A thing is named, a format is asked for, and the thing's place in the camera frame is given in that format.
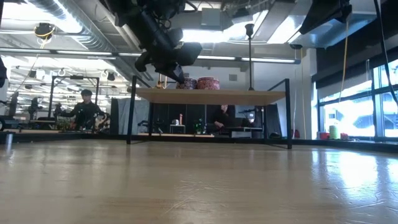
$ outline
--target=black jacket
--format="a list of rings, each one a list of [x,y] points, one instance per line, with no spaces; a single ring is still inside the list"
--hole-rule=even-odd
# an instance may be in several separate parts
[[[235,106],[228,105],[228,109],[224,113],[221,108],[215,111],[213,114],[213,122],[217,121],[223,124],[225,127],[233,126],[235,119]]]
[[[61,116],[71,118],[73,116],[76,116],[76,128],[79,128],[80,126],[83,126],[85,124],[86,128],[90,128],[89,126],[93,125],[94,121],[94,115],[99,114],[101,116],[104,115],[104,112],[101,111],[98,105],[94,104],[93,102],[90,103],[78,103],[74,107],[74,109],[67,113],[63,112]]]

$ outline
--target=round container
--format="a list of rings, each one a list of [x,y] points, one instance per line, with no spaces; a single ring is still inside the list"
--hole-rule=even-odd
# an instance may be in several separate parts
[[[330,139],[340,139],[340,132],[337,125],[329,126]]]
[[[197,88],[198,82],[196,79],[193,78],[185,78],[185,81],[183,84],[180,84],[177,82],[177,86],[175,87],[176,89],[181,89],[181,90],[194,90]]]
[[[180,121],[177,119],[172,120],[173,125],[180,125]]]
[[[199,90],[219,90],[220,81],[212,77],[199,78],[197,87]]]

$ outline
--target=shelf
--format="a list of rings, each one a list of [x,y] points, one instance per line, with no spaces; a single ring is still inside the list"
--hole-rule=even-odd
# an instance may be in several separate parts
[[[151,103],[266,106],[285,98],[284,91],[175,90],[137,88],[137,95]]]

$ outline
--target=person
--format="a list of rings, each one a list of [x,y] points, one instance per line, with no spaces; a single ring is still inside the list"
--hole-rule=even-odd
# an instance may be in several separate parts
[[[90,90],[81,91],[81,97],[83,98],[83,102],[76,104],[76,106],[71,112],[61,113],[61,116],[67,118],[76,116],[75,118],[76,130],[80,130],[80,128],[91,129],[95,121],[94,115],[95,114],[98,114],[100,116],[105,115],[105,113],[101,111],[99,106],[91,101],[92,95],[93,92],[91,92]]]
[[[221,105],[213,115],[213,121],[217,129],[232,126],[235,118],[235,110],[232,105]]]

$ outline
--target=wooden floor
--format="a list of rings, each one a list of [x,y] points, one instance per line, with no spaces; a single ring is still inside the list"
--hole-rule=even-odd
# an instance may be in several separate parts
[[[0,149],[0,223],[398,223],[388,154],[65,141]]]

